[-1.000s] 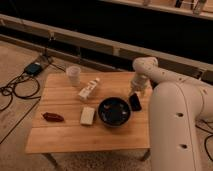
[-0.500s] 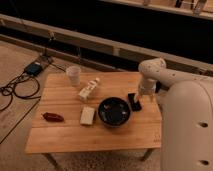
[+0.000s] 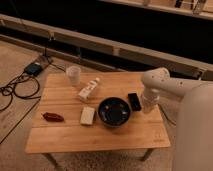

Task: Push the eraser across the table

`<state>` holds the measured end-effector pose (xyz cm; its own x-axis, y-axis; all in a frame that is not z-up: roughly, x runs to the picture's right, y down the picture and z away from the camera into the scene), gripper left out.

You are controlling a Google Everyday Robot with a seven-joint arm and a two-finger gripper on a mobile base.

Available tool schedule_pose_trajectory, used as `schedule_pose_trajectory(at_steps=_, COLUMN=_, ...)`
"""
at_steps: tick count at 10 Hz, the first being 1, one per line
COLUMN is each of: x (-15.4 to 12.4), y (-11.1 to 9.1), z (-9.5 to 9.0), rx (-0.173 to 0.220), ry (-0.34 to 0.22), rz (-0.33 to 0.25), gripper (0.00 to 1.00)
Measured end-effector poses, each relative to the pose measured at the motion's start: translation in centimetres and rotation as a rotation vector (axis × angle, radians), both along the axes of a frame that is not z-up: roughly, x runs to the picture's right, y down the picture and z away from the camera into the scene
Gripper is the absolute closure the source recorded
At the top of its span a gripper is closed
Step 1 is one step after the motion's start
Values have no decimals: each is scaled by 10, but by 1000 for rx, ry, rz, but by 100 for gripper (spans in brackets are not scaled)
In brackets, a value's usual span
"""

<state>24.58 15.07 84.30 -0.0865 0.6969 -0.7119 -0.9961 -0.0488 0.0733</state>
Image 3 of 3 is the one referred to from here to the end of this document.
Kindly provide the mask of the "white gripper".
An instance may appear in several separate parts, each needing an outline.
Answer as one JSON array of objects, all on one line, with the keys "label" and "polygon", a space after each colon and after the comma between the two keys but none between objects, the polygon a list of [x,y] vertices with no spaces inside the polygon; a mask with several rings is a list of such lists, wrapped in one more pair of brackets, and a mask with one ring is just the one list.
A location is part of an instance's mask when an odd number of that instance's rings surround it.
[{"label": "white gripper", "polygon": [[159,101],[160,95],[157,89],[145,88],[141,95],[142,110],[150,113]]}]

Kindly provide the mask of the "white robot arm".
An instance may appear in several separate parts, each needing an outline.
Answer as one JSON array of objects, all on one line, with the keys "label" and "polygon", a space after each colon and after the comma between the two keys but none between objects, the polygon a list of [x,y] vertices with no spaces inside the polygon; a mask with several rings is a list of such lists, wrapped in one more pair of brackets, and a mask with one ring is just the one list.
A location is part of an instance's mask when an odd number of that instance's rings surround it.
[{"label": "white robot arm", "polygon": [[161,67],[145,71],[141,82],[145,109],[158,102],[160,91],[182,98],[172,171],[213,171],[213,81],[173,78]]}]

